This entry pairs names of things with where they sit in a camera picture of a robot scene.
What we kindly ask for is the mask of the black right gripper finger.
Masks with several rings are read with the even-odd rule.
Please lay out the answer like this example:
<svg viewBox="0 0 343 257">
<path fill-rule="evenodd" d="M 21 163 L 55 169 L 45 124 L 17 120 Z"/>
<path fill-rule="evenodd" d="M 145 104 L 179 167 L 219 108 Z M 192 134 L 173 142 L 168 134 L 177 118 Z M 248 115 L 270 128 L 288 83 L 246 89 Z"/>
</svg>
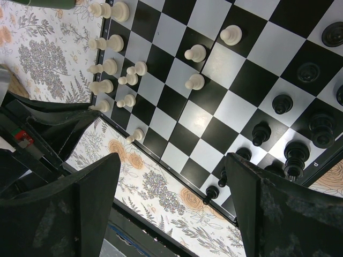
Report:
<svg viewBox="0 0 343 257">
<path fill-rule="evenodd" d="M 342 198 L 235 153 L 226 155 L 225 168 L 246 256 L 342 256 Z"/>
</svg>

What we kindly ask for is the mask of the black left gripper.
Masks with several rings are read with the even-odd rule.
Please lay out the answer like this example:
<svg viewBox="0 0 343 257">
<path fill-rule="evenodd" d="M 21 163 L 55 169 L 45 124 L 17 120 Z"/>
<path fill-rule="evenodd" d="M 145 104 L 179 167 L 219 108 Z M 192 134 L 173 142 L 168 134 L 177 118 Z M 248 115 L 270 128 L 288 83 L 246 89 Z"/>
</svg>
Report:
<svg viewBox="0 0 343 257">
<path fill-rule="evenodd" d="M 14 150 L 1 148 L 1 198 L 12 198 L 1 200 L 1 256 L 99 256 L 120 158 L 111 153 L 77 172 L 67 164 L 99 117 L 88 103 L 6 93 L 1 137 Z"/>
</svg>

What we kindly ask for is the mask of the black white chess board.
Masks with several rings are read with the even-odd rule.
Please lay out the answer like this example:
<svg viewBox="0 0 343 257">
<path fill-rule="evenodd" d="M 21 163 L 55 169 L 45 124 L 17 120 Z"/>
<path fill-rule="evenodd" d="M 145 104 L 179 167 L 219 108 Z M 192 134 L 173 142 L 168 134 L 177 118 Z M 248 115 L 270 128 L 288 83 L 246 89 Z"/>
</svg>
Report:
<svg viewBox="0 0 343 257">
<path fill-rule="evenodd" d="M 98 63 L 117 62 L 117 73 L 100 73 L 114 89 L 106 120 L 123 135 L 141 129 L 136 145 L 200 195 L 221 181 L 228 152 L 251 153 L 261 168 L 284 167 L 286 145 L 301 141 L 309 152 L 298 183 L 310 185 L 331 160 L 342 156 L 342 45 L 327 47 L 322 32 L 342 21 L 342 1 L 127 1 L 126 22 L 105 19 L 101 36 L 120 35 L 121 52 L 106 49 Z M 220 33 L 236 25 L 240 42 L 226 45 Z M 200 63 L 184 53 L 206 49 Z M 297 69 L 319 66 L 314 82 L 303 83 Z M 201 74 L 205 84 L 185 83 Z M 278 115 L 273 99 L 290 96 L 293 107 Z M 334 144 L 311 141 L 308 122 L 326 112 L 336 121 Z M 261 146 L 252 130 L 267 122 L 271 136 Z"/>
</svg>

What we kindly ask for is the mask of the green plastic tray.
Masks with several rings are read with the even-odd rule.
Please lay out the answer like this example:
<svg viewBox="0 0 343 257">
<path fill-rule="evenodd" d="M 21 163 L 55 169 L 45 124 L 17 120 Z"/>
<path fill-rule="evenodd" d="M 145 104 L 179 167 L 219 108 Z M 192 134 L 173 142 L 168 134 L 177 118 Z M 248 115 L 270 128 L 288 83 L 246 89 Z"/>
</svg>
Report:
<svg viewBox="0 0 343 257">
<path fill-rule="evenodd" d="M 75 0 L 27 0 L 23 1 L 22 4 L 26 6 L 69 10 L 74 8 L 75 2 Z"/>
</svg>

